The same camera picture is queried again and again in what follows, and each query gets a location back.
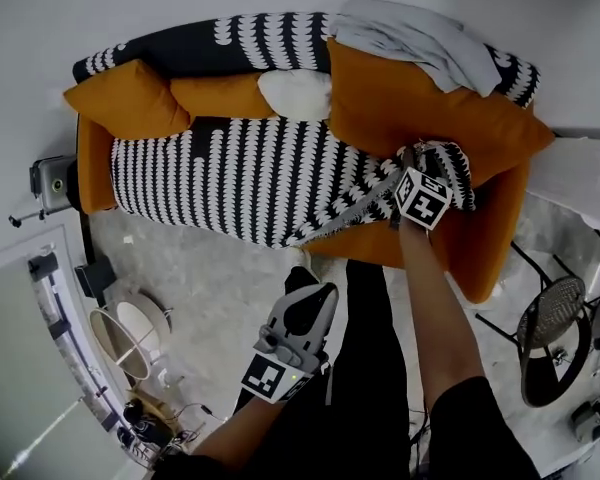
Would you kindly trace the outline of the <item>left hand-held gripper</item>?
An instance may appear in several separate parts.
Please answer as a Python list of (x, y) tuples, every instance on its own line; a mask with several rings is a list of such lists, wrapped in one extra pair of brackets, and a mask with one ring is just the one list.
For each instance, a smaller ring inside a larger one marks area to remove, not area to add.
[(339, 293), (306, 267), (295, 265), (284, 293), (259, 329), (254, 356), (241, 385), (268, 402), (290, 400), (328, 360), (324, 351)]

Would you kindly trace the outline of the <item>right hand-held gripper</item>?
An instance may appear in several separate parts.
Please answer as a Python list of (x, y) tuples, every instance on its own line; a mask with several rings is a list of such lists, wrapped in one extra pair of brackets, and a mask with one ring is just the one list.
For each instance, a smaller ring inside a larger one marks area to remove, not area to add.
[(431, 231), (450, 207), (450, 182), (433, 153), (433, 150), (426, 152), (423, 144), (404, 149), (401, 177), (393, 191), (392, 229), (398, 229), (399, 221), (405, 217)]

